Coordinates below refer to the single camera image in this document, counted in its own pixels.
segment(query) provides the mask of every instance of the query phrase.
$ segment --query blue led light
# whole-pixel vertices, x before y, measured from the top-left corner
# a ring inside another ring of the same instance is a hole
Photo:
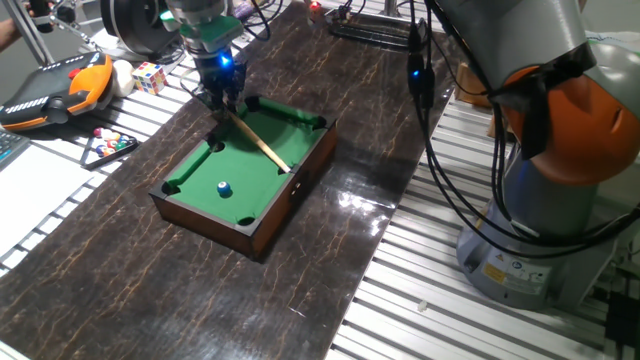
[[[231,64],[231,59],[224,55],[220,55],[220,64],[222,64],[222,67],[227,67]]]

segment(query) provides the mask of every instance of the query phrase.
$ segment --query white paper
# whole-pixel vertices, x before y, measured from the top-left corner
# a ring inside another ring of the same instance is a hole
[[[91,177],[80,165],[36,146],[0,171],[0,257]]]

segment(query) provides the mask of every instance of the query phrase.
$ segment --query green felt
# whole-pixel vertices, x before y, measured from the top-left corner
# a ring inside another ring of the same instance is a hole
[[[272,113],[244,112],[245,123],[293,167],[300,162],[324,130],[313,131],[305,122],[274,117]],[[292,174],[278,174],[274,164],[240,129],[233,127],[221,138],[225,148],[210,152],[202,144],[171,176],[180,192],[172,198],[237,224],[259,217]],[[218,183],[226,181],[233,194],[222,198]]]

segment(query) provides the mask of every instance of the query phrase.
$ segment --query pool cue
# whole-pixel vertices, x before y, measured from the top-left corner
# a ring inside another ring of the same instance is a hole
[[[231,111],[227,111],[227,113],[236,124],[236,126],[238,126],[240,130],[242,130],[242,132],[247,135],[247,137],[249,137],[249,139],[251,139],[251,141],[253,141],[253,143],[256,144],[256,146],[259,147],[260,150],[262,150],[262,152],[267,155],[269,159],[271,159],[271,161],[276,163],[276,165],[278,165],[278,167],[282,169],[282,171],[284,171],[286,174],[291,172],[291,168],[287,166],[287,164],[285,164],[285,162],[278,156],[278,154],[271,150],[269,145],[265,144],[265,142],[262,141],[262,139],[260,139],[260,137],[256,133],[254,133],[253,130],[251,130],[251,128],[247,126],[244,121],[242,121],[242,119],[240,119]]]

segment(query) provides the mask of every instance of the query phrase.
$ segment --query rubik's cube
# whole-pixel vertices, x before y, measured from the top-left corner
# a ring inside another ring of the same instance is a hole
[[[162,66],[144,62],[133,71],[133,79],[136,81],[138,90],[156,95],[164,88],[167,78],[162,70]]]

